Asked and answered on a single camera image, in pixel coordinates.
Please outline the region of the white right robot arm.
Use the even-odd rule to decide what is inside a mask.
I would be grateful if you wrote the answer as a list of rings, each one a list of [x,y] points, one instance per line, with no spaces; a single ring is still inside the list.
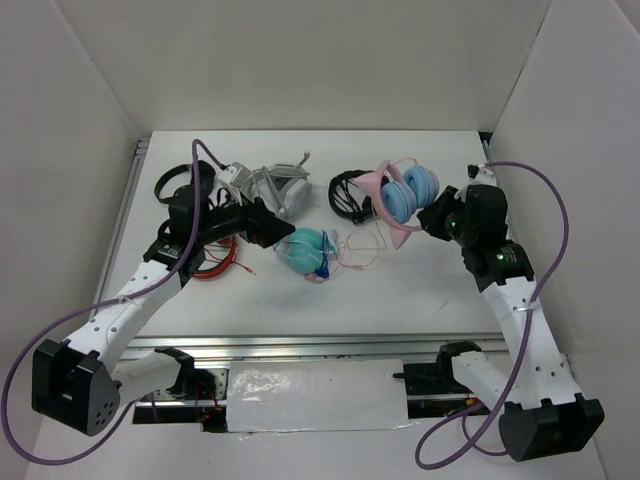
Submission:
[[[432,237],[454,241],[464,265],[493,311],[513,367],[503,375],[474,343],[442,348],[438,385],[465,386],[489,415],[461,448],[471,450],[492,423],[516,462],[582,450],[603,423],[597,399],[587,399],[569,371],[539,303],[537,279],[525,249],[508,237],[507,200],[495,186],[448,186],[418,215]]]

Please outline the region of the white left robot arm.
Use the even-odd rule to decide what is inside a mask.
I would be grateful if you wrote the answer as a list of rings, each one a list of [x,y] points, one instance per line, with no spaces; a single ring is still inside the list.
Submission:
[[[64,340],[44,340],[32,364],[32,408],[88,436],[102,432],[124,403],[157,390],[177,399],[193,394],[203,373],[193,358],[158,347],[127,367],[118,361],[151,317],[190,281],[206,245],[239,235],[262,248],[292,234],[294,226],[261,199],[215,207],[188,191],[173,199],[168,219],[142,262],[116,296]]]

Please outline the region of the pink and blue cat-ear headphones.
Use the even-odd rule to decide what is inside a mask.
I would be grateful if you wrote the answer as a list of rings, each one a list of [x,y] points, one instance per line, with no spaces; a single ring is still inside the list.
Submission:
[[[382,162],[371,173],[354,180],[356,187],[349,188],[355,199],[361,202],[365,196],[372,200],[374,216],[356,227],[351,234],[360,233],[372,236],[373,247],[358,247],[358,253],[370,252],[372,257],[364,264],[348,264],[344,255],[352,249],[350,238],[338,244],[337,264],[345,269],[364,271],[373,266],[381,252],[389,246],[400,248],[409,236],[418,229],[409,221],[420,209],[432,205],[440,190],[438,177],[421,166],[414,158],[411,166],[404,172],[392,161]]]

